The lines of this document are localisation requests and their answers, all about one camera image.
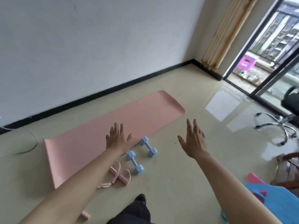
glass panel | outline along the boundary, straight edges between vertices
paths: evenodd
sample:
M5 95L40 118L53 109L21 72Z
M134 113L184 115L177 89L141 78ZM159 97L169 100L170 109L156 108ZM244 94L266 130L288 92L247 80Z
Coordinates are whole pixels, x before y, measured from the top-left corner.
M295 85L299 85L299 63L297 63L290 71L288 71L281 79L273 84L266 92L261 95L261 98L264 98L274 106L283 110L284 112L291 114L290 111L284 109L280 102L283 99L286 91Z
M299 0L284 0L227 79L252 93L298 47Z

person's left hand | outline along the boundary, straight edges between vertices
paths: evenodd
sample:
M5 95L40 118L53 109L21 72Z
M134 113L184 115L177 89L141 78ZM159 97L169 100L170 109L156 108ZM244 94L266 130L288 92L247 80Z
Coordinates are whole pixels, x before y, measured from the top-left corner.
M130 142L132 140L132 133L125 138L123 124L121 124L121 129L118 129L118 124L114 123L114 127L110 128L110 136L106 135L106 149L116 149L120 150L123 154L126 154L130 150Z

dumbbell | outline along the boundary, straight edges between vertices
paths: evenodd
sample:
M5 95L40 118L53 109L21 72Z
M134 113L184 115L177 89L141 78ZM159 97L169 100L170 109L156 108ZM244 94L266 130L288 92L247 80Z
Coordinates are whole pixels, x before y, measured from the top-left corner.
M147 148L150 150L149 153L148 153L148 156L155 157L156 154L158 153L158 151L155 148L151 148L150 145L147 143L148 141L149 141L149 139L147 137L143 137L140 140L140 144L146 145Z
M133 174L136 174L136 175L139 175L143 172L144 168L142 165L138 165L134 159L134 157L136 156L135 152L133 151L129 151L127 154L126 154L126 160L131 160L132 163L134 164L135 166L135 169L133 170Z

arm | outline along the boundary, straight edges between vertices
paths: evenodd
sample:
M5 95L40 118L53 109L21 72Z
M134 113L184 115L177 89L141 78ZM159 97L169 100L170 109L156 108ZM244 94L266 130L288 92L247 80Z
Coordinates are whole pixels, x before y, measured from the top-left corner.
M230 224L281 224L241 182L206 151L205 135L196 120L193 129L187 120L186 142L178 140L188 156L194 158L207 177L220 207Z
M115 123L110 136L106 135L106 150L58 187L20 224L75 223L110 166L129 150L131 139L132 134L125 139L123 125L119 132Z

person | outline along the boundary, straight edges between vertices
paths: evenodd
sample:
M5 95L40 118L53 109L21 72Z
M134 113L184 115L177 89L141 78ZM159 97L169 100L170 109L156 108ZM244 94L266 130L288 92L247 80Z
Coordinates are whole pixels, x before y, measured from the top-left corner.
M65 181L50 196L43 200L20 223L75 223L91 199L110 166L129 151L132 133L125 137L124 126L117 123L106 135L106 150ZM230 224L281 224L281 222L226 168L207 151L204 132L196 120L193 126L187 119L187 136L178 136L185 153L193 158L207 177L215 196ZM151 223L144 194L136 197L120 214L108 224Z

